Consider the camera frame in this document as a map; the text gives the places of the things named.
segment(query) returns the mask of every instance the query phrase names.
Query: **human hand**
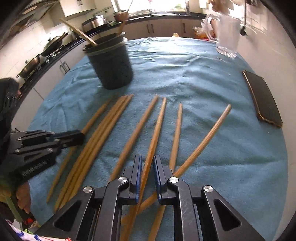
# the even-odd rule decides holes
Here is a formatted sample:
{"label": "human hand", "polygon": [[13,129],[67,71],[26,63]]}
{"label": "human hand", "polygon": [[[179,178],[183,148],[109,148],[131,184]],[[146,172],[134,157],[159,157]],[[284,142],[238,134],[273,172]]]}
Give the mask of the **human hand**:
{"label": "human hand", "polygon": [[[0,185],[0,202],[6,203],[6,198],[12,195],[11,191]],[[15,193],[18,201],[17,204],[20,209],[23,209],[26,213],[30,213],[31,208],[31,196],[30,196],[30,186],[26,182],[17,188]]]}
{"label": "human hand", "polygon": [[18,201],[17,204],[20,209],[23,209],[27,214],[30,213],[31,209],[31,196],[30,196],[30,186],[28,182],[25,182],[18,187],[15,196]]}

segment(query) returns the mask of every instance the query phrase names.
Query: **stacked buckets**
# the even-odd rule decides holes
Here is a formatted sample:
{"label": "stacked buckets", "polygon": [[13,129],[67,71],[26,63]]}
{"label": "stacked buckets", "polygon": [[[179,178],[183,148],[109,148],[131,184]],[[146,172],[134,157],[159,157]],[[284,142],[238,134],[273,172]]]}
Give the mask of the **stacked buckets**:
{"label": "stacked buckets", "polygon": [[101,37],[95,41],[97,46],[88,44],[84,48],[103,87],[108,90],[123,87],[133,79],[124,34]]}

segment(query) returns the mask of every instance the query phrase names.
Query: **upper cabinet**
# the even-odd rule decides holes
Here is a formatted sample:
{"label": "upper cabinet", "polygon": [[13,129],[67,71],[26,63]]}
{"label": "upper cabinet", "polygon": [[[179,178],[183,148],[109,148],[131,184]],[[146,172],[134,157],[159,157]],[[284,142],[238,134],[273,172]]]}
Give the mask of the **upper cabinet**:
{"label": "upper cabinet", "polygon": [[82,11],[89,11],[96,9],[94,0],[79,0]]}
{"label": "upper cabinet", "polygon": [[54,25],[61,23],[60,18],[69,20],[96,9],[94,0],[59,0],[49,11]]}
{"label": "upper cabinet", "polygon": [[59,0],[65,17],[82,12],[82,7],[79,0]]}

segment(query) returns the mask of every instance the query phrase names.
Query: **black countertop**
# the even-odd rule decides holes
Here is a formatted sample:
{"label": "black countertop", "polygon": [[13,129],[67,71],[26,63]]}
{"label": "black countertop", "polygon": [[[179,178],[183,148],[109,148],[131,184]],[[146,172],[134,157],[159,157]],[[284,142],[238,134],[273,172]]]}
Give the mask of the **black countertop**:
{"label": "black countertop", "polygon": [[[202,20],[205,18],[205,14],[202,13],[191,13],[190,15],[186,15],[184,12],[174,12],[174,15],[167,15],[167,14],[152,14],[152,15],[144,15],[144,16],[136,16],[131,17],[126,24],[141,22],[141,21],[148,21],[148,20],[155,20],[155,19],[172,19],[172,18],[180,18],[180,19],[197,19]],[[103,28],[100,28],[96,32],[92,34],[88,34],[89,37],[92,37],[100,32],[104,32],[106,30],[116,28],[120,25],[120,23],[117,23],[112,26],[106,26]],[[65,56],[68,52],[70,52],[72,49],[80,45],[82,42],[84,42],[85,39],[79,39],[76,41],[73,41],[66,46],[64,46],[60,53],[57,54],[55,58],[52,58],[49,63],[43,63],[41,65],[41,69],[36,70],[22,85],[20,88],[21,94],[18,97],[18,102],[16,104],[16,111],[24,101],[25,97],[28,95],[28,93],[32,90],[34,85],[41,79],[41,77],[55,64],[57,63],[63,56]]]}

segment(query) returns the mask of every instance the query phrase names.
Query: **stainless steel pot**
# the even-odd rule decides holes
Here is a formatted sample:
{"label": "stainless steel pot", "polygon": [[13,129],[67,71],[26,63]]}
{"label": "stainless steel pot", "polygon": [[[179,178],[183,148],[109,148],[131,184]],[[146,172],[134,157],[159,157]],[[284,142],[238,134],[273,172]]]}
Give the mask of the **stainless steel pot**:
{"label": "stainless steel pot", "polygon": [[96,27],[100,27],[102,25],[106,25],[107,21],[103,15],[95,16],[85,22],[82,23],[82,29],[86,33]]}
{"label": "stainless steel pot", "polygon": [[39,55],[37,55],[26,64],[26,66],[22,69],[21,72],[17,74],[17,78],[18,77],[22,77],[24,79],[27,78],[29,74],[39,65],[39,63],[40,63],[40,57]]}
{"label": "stainless steel pot", "polygon": [[62,36],[56,36],[53,39],[48,40],[48,43],[45,45],[42,56],[48,56],[54,51],[56,51],[62,45],[62,40],[68,35],[68,33],[63,33]]}

